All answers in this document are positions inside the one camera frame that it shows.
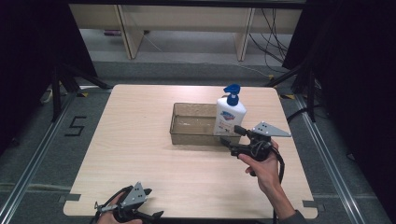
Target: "transparent plastic box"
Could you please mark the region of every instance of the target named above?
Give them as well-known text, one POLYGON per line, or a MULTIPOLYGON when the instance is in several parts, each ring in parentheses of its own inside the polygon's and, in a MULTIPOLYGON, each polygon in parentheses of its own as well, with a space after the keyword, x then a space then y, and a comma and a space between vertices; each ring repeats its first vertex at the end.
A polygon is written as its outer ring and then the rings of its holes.
MULTIPOLYGON (((175 103, 170 134, 173 145, 222 147, 214 135, 216 105, 175 103)), ((241 136, 227 136, 232 143, 239 143, 241 136)))

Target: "bottle label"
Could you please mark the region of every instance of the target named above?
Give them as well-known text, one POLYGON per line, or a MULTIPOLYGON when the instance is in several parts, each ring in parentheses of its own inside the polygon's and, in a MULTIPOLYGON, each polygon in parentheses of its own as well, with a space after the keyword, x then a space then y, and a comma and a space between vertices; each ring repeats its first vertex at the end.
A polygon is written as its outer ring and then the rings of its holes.
POLYGON ((225 120, 235 119, 235 116, 227 111, 222 111, 221 115, 224 117, 225 120))
POLYGON ((222 133, 233 133, 233 125, 222 120, 219 122, 219 128, 222 129, 222 133))

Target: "human hand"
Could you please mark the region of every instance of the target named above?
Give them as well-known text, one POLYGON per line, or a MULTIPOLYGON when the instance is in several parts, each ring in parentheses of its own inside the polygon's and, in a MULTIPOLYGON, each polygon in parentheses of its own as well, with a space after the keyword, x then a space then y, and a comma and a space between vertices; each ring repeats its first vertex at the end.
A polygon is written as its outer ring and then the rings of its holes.
MULTIPOLYGON (((274 148, 278 149, 279 145, 274 140, 271 141, 274 148)), ((238 159, 248 165, 246 173, 254 171, 258 177, 259 187, 267 194, 268 190, 277 188, 280 186, 277 158, 273 151, 268 155, 265 161, 255 161, 251 157, 245 154, 239 154, 238 159)))
MULTIPOLYGON (((120 198, 120 196, 122 194, 123 193, 117 195, 117 197, 115 197, 113 199, 113 201, 110 202, 109 205, 117 203, 117 201, 119 200, 119 198, 120 198)), ((143 221, 140 220, 140 219, 134 219, 134 220, 131 220, 131 221, 128 221, 128 222, 124 222, 124 223, 125 224, 143 224, 143 221)), ((113 211, 108 211, 108 212, 103 213, 99 217, 99 219, 97 221, 97 224, 120 224, 120 223, 114 218, 113 211)))
MULTIPOLYGON (((271 143, 274 148, 279 148, 274 140, 271 143)), ((245 171, 247 174, 252 171, 256 173, 259 187, 274 207, 279 219, 283 220, 293 216, 295 210, 280 186, 276 154, 271 151, 265 161, 255 161, 245 154, 239 154, 238 158, 249 165, 245 171)))

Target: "metal rail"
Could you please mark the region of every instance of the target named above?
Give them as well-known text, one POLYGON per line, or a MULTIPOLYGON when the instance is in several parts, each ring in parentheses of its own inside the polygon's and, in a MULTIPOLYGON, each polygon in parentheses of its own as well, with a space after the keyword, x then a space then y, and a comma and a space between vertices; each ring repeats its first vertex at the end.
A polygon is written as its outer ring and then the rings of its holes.
POLYGON ((47 154, 48 148, 55 136, 58 132, 59 126, 62 123, 64 116, 69 108, 70 104, 76 98, 75 94, 68 94, 64 100, 64 109, 62 110, 59 117, 51 123, 49 129, 47 130, 46 134, 44 135, 43 139, 41 140, 35 154, 33 155, 32 159, 30 159, 28 165, 23 171, 18 182, 15 184, 14 189, 8 195, 6 202, 2 205, 0 210, 0 221, 1 224, 8 224, 11 220, 12 216, 14 215, 15 211, 17 210, 23 195, 25 194, 26 190, 29 187, 29 183, 31 182, 32 178, 35 176, 41 162, 43 161, 44 157, 47 154))
MULTIPOLYGON (((306 108, 305 101, 301 95, 296 95, 296 102, 299 109, 306 108)), ((304 122, 314 139, 315 145, 317 146, 320 157, 322 158, 324 165, 329 173, 330 179, 334 184, 334 187, 343 203, 346 213, 352 223, 363 224, 367 223, 358 207, 355 199, 352 196, 344 178, 335 164, 332 154, 327 148, 319 130, 317 124, 312 122, 306 113, 303 113, 304 122)))

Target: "black tape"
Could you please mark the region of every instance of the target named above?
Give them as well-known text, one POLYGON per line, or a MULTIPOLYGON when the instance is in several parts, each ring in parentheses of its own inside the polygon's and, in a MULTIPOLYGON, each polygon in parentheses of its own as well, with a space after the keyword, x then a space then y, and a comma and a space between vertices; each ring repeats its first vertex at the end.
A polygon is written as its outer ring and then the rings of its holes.
POLYGON ((66 196, 62 195, 59 198, 59 203, 65 203, 66 201, 78 202, 81 194, 67 194, 66 196))
POLYGON ((324 212, 326 210, 323 204, 317 204, 314 201, 303 200, 303 207, 317 208, 319 212, 324 212))

